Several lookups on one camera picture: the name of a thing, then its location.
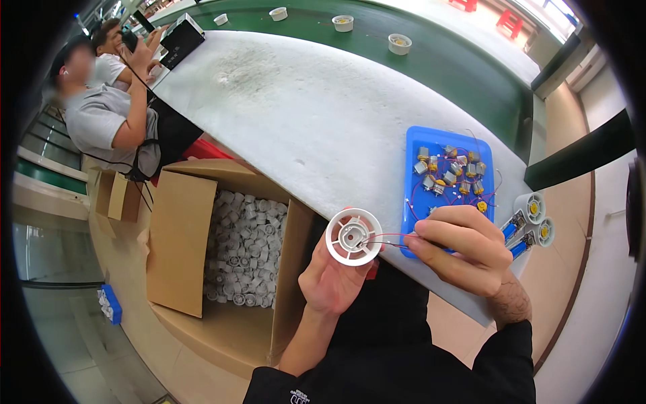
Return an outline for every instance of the black device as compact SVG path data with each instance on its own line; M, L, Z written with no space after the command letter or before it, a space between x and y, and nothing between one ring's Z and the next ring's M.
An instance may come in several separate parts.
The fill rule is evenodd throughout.
M121 36L121 42L130 49L131 52L134 52L137 47L137 35L133 31L125 31Z
M161 42L168 53L160 62L169 70L204 42L204 30L186 13L180 16L164 34Z
M146 17L144 17L144 16L143 16L143 14L142 14L139 10L135 11L134 13L132 13L132 16L133 16L137 21L139 21L139 24L141 24L141 26L142 26L146 31L148 31L148 33L149 33L149 34L150 34L152 31L154 31L154 30L155 30L154 25L153 25L153 24L151 24L151 22L150 22L150 21L148 21L148 20L146 19Z

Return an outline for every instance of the tattoo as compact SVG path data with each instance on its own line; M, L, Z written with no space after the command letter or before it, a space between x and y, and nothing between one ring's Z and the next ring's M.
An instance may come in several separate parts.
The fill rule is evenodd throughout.
M532 319L532 303L516 277L509 273L497 294L487 298L496 325L501 330L509 323Z

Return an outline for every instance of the cardboard box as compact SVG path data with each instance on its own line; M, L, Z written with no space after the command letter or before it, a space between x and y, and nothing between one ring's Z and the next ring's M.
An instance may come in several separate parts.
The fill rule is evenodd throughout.
M114 171L102 171L96 195L96 217L99 228L116 238L112 220L137 223L141 192L137 184Z
M276 310L202 299L204 262L217 189L288 204ZM147 295L153 312L180 342L216 366L251 378L275 366L293 337L305 300L298 276L311 256L314 212L263 175L226 159L165 166L151 215Z

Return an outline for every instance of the white plastic housing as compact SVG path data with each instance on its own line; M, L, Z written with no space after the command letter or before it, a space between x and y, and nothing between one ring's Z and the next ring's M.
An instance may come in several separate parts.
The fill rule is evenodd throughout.
M373 260L381 247L381 225L372 213L351 207L337 213L325 231L332 257L341 264L361 266Z
M334 29L339 32L348 32L352 31L352 27L355 23L355 18L353 16L336 16L332 19L334 24Z
M541 247L549 247L552 241L554 241L555 236L556 228L554 227L554 221L551 217L546 217L538 225L536 240Z
M514 201L514 211L521 210L531 224L539 224L545 218L545 199L538 192L520 195Z
M215 22L215 25L220 26L220 25L226 23L228 20L229 20L229 18L227 17L227 14L224 13L224 14L220 14L219 16L215 17L213 19L213 22Z
M402 34L390 34L388 36L388 49L396 55L405 55L409 53L413 41Z
M271 19L274 21L282 21L287 18L287 7L274 8L269 12L269 15L271 15Z

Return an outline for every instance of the black sleeve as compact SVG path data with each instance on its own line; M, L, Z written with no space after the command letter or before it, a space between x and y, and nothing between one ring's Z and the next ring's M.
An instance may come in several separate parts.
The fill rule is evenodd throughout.
M530 322L507 324L492 335L475 357L473 371L505 396L536 402Z
M297 378L278 369L260 367L253 370L243 404L289 403Z

